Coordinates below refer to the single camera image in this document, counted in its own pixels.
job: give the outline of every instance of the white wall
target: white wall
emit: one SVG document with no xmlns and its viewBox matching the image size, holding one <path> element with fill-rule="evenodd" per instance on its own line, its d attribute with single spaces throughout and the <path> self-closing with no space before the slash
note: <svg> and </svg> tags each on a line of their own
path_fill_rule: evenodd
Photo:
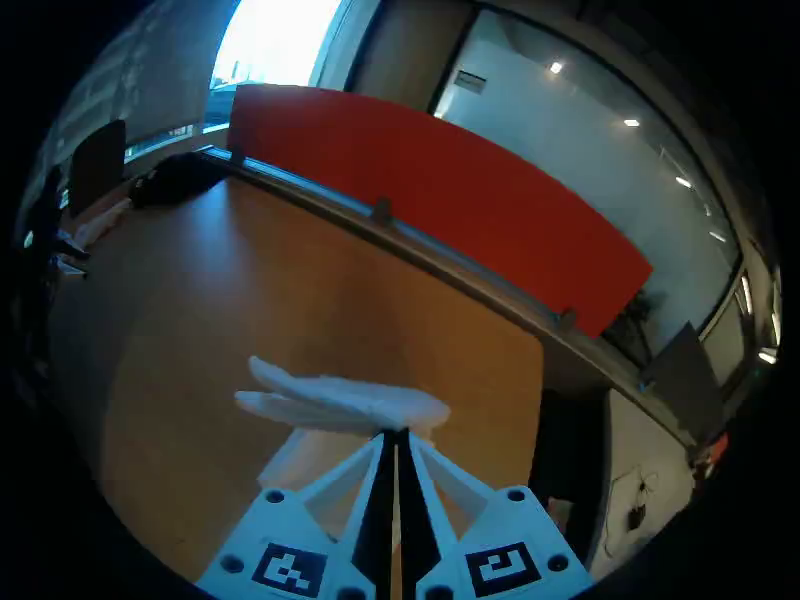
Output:
<svg viewBox="0 0 800 600">
<path fill-rule="evenodd" d="M 587 562 L 600 579 L 636 554 L 689 503 L 694 481 L 684 447 L 616 390 L 608 394 L 611 453 L 607 510 L 600 515 L 600 539 Z M 627 514 L 637 501 L 640 475 L 652 489 L 641 526 L 628 531 Z"/>
<path fill-rule="evenodd" d="M 675 182 L 674 169 L 636 129 L 622 124 L 624 117 L 565 76 L 502 47 L 497 33 L 491 43 L 470 36 L 456 68 L 487 83 L 481 94 L 448 86 L 443 118 L 555 177 L 639 248 L 654 268 L 645 290 L 661 302 L 648 324 L 654 351 L 686 321 L 699 328 L 724 293 L 731 268 L 698 219 L 692 192 Z"/>
</svg>

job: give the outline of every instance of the glass partition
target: glass partition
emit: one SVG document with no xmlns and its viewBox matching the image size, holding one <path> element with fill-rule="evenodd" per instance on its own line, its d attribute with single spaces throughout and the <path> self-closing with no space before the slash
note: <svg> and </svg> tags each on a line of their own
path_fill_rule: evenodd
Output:
<svg viewBox="0 0 800 600">
<path fill-rule="evenodd" d="M 607 331 L 634 362 L 648 362 L 687 321 L 699 331 L 714 313 L 741 256 L 734 231 L 691 149 L 606 64 L 484 10 L 434 114 L 575 191 L 647 258 L 652 275 Z"/>
</svg>

